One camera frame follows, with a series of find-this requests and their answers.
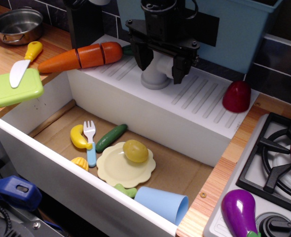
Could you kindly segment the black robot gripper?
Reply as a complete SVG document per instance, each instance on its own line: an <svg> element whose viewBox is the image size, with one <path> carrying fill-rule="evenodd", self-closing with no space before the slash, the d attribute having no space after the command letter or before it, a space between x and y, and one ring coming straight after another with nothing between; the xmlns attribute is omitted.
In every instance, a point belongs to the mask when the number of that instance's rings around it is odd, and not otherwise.
<svg viewBox="0 0 291 237"><path fill-rule="evenodd" d="M196 18L198 5L193 10L185 7L184 0L142 0L144 20L129 19L132 52L139 68L144 71L158 51L173 57L172 76L174 84L181 84L191 67L197 64L199 43L185 29L186 23Z"/></svg>

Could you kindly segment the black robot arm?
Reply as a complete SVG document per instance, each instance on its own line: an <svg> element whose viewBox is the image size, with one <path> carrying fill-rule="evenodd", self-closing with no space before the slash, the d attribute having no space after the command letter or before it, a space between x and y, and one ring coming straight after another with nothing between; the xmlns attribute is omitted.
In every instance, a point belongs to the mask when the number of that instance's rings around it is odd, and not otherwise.
<svg viewBox="0 0 291 237"><path fill-rule="evenodd" d="M104 34L102 9L108 1L66 0L72 46L80 48ZM172 78L180 84L191 66L198 61L199 43L186 24L196 17L198 7L186 16L183 0L141 0L137 5L145 14L144 20L128 19L130 47L142 71L149 68L154 52L172 58Z"/></svg>

